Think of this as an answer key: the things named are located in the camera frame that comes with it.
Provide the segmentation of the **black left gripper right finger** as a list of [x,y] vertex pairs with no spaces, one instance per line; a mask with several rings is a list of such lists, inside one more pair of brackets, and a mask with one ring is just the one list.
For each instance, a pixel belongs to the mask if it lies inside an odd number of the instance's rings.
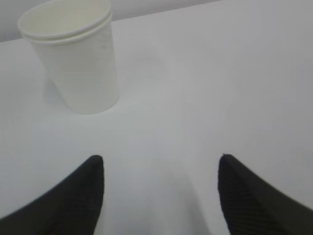
[[219,160],[218,192],[232,235],[311,235],[313,211],[283,194],[234,156]]

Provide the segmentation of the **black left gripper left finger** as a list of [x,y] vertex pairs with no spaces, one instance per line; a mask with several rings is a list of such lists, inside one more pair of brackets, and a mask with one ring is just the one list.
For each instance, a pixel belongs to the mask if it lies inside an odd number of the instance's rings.
[[104,162],[93,155],[54,188],[1,218],[2,235],[92,235],[103,206]]

